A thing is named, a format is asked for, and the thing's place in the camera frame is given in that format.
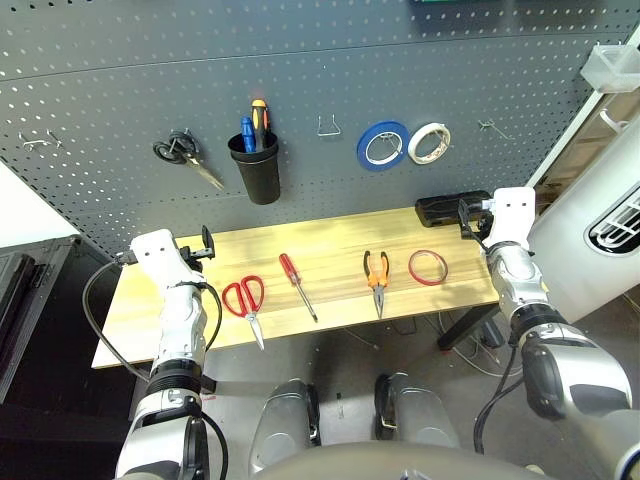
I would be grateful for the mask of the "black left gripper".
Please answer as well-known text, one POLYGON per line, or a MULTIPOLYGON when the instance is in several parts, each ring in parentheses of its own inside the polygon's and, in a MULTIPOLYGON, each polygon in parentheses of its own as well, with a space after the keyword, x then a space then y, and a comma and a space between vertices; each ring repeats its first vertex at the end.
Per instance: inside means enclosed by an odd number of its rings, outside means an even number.
POLYGON ((203 266, 202 258, 213 259, 215 257, 215 244, 212 234, 206 225, 202 226, 201 239, 203 248, 201 250, 192 251, 188 246, 180 247, 179 253, 181 258, 193 271, 201 273, 203 266))

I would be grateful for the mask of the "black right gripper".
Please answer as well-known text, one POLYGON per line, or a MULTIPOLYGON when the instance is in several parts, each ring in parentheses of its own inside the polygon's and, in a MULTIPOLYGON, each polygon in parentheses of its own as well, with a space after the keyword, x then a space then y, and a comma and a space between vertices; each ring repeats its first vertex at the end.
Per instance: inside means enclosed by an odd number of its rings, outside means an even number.
POLYGON ((494 200, 483 199, 470 205, 461 198, 458 200, 458 218, 462 237, 473 237, 475 234, 480 240, 486 239, 494 222, 494 200), (470 216, 475 218, 477 230, 474 232, 470 226, 470 216))

